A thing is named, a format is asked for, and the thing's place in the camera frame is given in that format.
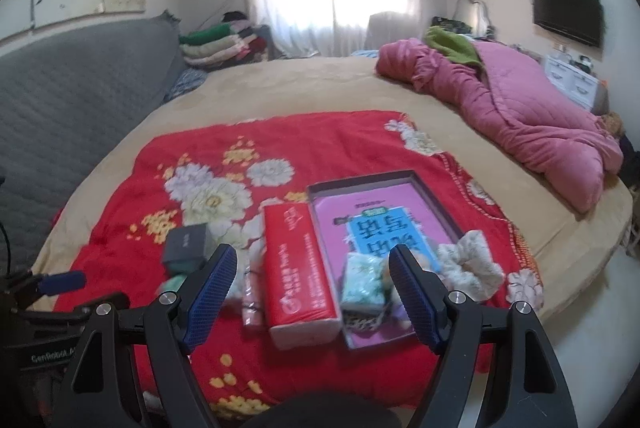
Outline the red tissue pack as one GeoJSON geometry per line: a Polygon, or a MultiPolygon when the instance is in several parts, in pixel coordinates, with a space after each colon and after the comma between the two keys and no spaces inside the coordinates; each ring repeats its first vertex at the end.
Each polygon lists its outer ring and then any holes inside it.
{"type": "Polygon", "coordinates": [[[273,344],[281,351],[330,344],[342,314],[308,205],[271,204],[262,218],[262,292],[273,344]]]}

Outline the white floral scrunchie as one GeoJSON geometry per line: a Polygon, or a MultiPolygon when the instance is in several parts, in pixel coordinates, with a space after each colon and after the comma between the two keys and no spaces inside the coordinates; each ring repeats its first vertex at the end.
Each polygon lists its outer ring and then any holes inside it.
{"type": "Polygon", "coordinates": [[[460,290],[476,302],[489,300],[506,278],[480,230],[466,232],[457,243],[439,244],[436,255],[437,273],[447,289],[460,290]]]}

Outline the leopard print scrunchie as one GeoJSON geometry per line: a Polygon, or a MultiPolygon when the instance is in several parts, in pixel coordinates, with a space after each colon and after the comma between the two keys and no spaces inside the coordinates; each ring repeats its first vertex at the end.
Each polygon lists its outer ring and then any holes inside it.
{"type": "Polygon", "coordinates": [[[344,311],[343,321],[346,330],[359,335],[372,335],[381,328],[393,323],[394,318],[388,312],[367,314],[361,312],[344,311]]]}

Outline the mint green tissue packet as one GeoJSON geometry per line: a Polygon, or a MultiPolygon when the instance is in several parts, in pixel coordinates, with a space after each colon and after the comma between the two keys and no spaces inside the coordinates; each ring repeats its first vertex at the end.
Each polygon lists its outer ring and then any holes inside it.
{"type": "Polygon", "coordinates": [[[385,268],[382,257],[350,252],[342,275],[341,309],[367,315],[383,313],[387,301],[385,268]]]}

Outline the dark grey small box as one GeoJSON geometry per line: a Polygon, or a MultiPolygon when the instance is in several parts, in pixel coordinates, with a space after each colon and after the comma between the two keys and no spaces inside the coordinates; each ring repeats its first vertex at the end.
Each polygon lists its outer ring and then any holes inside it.
{"type": "Polygon", "coordinates": [[[182,226],[166,236],[162,263],[168,275],[190,274],[200,270],[215,250],[206,223],[182,226]]]}

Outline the red floral blanket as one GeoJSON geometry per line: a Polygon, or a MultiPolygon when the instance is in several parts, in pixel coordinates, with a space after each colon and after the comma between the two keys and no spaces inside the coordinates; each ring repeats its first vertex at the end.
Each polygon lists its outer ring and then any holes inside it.
{"type": "Polygon", "coordinates": [[[388,273],[408,247],[446,289],[544,303],[524,238],[449,152],[387,110],[300,114],[158,136],[108,201],[69,311],[113,292],[142,307],[186,280],[188,233],[231,247],[233,283],[192,367],[213,412],[247,419],[311,391],[415,406],[436,359],[388,273]]]}

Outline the dark trousers knee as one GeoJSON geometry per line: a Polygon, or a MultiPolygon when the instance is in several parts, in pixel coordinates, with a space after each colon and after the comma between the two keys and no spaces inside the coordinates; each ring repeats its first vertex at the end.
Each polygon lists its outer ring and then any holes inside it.
{"type": "Polygon", "coordinates": [[[371,400],[338,392],[310,392],[286,400],[244,422],[243,427],[390,428],[398,416],[371,400]]]}

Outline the grey quilted headboard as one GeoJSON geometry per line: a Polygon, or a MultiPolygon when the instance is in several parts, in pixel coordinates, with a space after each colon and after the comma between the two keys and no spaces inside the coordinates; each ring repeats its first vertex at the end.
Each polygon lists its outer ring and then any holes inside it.
{"type": "Polygon", "coordinates": [[[34,264],[76,188],[185,68],[169,12],[62,32],[2,56],[3,271],[34,264]]]}

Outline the beige bed sheet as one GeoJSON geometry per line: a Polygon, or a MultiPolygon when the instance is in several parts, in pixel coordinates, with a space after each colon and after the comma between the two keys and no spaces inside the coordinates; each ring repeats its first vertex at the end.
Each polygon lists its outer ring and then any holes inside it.
{"type": "Polygon", "coordinates": [[[432,96],[378,78],[372,58],[312,58],[228,68],[154,110],[76,188],[44,242],[35,271],[67,271],[134,159],[156,136],[215,124],[338,110],[398,110],[497,202],[518,227],[544,284],[540,317],[562,312],[604,269],[631,219],[632,198],[621,180],[608,184],[597,206],[578,217],[532,174],[462,117],[432,96]]]}

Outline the pink and blue book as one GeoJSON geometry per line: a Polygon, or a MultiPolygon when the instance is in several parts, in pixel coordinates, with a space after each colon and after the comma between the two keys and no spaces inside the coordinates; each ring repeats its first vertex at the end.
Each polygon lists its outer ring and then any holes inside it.
{"type": "Polygon", "coordinates": [[[439,269],[436,248],[462,232],[423,182],[407,172],[317,183],[308,188],[318,240],[338,292],[350,252],[386,258],[404,244],[439,269]]]}

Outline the dark shallow box tray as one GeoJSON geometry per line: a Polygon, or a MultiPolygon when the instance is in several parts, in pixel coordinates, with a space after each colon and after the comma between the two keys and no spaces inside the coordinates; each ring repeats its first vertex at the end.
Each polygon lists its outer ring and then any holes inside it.
{"type": "Polygon", "coordinates": [[[411,170],[334,180],[308,188],[318,242],[328,260],[349,349],[388,344],[413,334],[388,274],[401,244],[439,273],[437,247],[463,232],[411,170]]]}

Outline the pink quilted duvet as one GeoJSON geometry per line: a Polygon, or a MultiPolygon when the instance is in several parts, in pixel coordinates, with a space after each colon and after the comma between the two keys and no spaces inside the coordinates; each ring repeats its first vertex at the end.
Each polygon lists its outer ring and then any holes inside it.
{"type": "Polygon", "coordinates": [[[411,38],[378,51],[379,75],[410,84],[457,109],[463,120],[551,187],[580,214],[600,200],[605,178],[623,163],[602,119],[551,83],[529,56],[495,42],[462,44],[480,61],[451,61],[411,38]]]}

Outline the stack of folded blankets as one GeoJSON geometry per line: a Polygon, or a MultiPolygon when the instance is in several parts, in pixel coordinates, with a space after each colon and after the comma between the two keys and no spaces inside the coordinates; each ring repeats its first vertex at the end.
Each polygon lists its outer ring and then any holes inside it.
{"type": "Polygon", "coordinates": [[[282,56],[270,27],[254,24],[241,11],[227,12],[220,23],[180,36],[179,47],[186,64],[206,72],[282,56]]]}

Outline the white drawer cabinet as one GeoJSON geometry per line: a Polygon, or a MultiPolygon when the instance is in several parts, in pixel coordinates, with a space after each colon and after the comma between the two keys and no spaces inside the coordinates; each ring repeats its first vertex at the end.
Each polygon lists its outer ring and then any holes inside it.
{"type": "Polygon", "coordinates": [[[544,73],[555,88],[585,110],[595,115],[608,110],[608,90],[597,77],[551,55],[544,59],[544,73]]]}

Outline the green cloth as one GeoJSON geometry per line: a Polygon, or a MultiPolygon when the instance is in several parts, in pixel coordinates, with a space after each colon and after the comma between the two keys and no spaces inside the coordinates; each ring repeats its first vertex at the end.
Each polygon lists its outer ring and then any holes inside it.
{"type": "Polygon", "coordinates": [[[451,63],[482,70],[484,64],[471,40],[440,26],[431,26],[424,35],[427,46],[446,56],[451,63]]]}

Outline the black wall television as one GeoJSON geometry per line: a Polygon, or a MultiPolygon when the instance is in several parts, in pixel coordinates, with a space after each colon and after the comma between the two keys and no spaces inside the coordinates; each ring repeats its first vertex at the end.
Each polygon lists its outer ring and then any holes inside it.
{"type": "Polygon", "coordinates": [[[601,0],[532,0],[533,22],[547,32],[600,49],[604,17],[601,0]]]}

